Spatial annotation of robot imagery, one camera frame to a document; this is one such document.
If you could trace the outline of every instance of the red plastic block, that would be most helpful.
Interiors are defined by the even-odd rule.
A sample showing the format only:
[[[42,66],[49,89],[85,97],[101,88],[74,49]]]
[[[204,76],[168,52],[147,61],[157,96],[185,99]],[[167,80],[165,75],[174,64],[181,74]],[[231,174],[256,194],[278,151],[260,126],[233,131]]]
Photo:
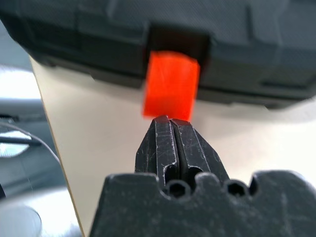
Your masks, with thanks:
[[[144,116],[167,115],[170,119],[191,119],[198,89],[200,66],[187,55],[151,52]]]

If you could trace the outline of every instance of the hex hole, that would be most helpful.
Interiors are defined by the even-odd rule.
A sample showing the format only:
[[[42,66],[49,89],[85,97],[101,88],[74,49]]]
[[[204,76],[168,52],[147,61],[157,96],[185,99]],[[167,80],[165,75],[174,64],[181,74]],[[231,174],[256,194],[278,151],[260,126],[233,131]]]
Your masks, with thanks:
[[[196,189],[196,175],[199,173],[202,173],[203,171],[200,168],[197,167],[191,167],[189,168],[189,172],[188,172],[188,184],[192,190],[192,192],[194,192],[194,190]]]
[[[190,186],[182,180],[171,180],[166,185],[167,195],[180,198],[191,194]]]
[[[245,189],[242,185],[238,183],[232,183],[227,186],[227,190],[231,195],[234,195],[235,197],[242,197],[246,195]]]
[[[177,168],[175,165],[169,165],[164,173],[164,183],[169,183],[170,180],[178,178]]]
[[[258,182],[255,178],[252,178],[251,184],[249,187],[249,194],[254,196],[258,192]]]

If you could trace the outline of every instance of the black tool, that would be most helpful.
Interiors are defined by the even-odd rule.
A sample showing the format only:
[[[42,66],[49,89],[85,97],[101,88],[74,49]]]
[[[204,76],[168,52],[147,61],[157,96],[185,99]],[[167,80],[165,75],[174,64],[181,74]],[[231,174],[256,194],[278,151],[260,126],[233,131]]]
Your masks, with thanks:
[[[106,178],[90,237],[312,237],[316,190],[294,172],[230,180],[190,123],[153,120],[134,174]]]
[[[39,141],[26,138],[16,138],[16,137],[0,137],[0,143],[9,143],[9,144],[27,144],[29,146],[40,146]]]

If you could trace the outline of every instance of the wire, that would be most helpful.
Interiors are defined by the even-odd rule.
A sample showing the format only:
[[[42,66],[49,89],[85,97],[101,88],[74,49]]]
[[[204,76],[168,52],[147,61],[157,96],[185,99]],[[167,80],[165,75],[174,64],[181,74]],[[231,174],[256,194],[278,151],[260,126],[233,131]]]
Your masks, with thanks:
[[[0,121],[0,126],[9,127],[9,128],[18,130],[18,131],[24,133],[25,135],[30,136],[30,137],[32,137],[33,139],[37,140],[37,141],[40,142],[43,146],[45,146],[45,147],[48,149],[48,151],[52,154],[52,156],[55,158],[55,160],[57,160],[57,162],[60,163],[60,160],[59,160],[58,156],[57,156],[57,155],[53,152],[53,150],[52,150],[42,139],[40,139],[39,137],[37,137],[37,136],[35,136],[35,135],[33,135],[33,134],[31,134],[31,133],[29,133],[29,132],[27,132],[27,131],[21,129],[21,128],[15,126],[15,125],[12,125],[12,124],[10,124],[10,123],[7,123],[7,122],[1,122],[1,121]]]

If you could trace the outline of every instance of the black plastic case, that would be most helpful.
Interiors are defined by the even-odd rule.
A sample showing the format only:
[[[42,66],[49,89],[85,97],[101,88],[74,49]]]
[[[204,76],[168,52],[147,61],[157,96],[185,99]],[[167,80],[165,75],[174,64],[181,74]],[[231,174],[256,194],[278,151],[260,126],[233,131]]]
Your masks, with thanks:
[[[198,59],[198,97],[281,108],[316,94],[315,0],[0,0],[38,62],[140,87],[151,50]]]

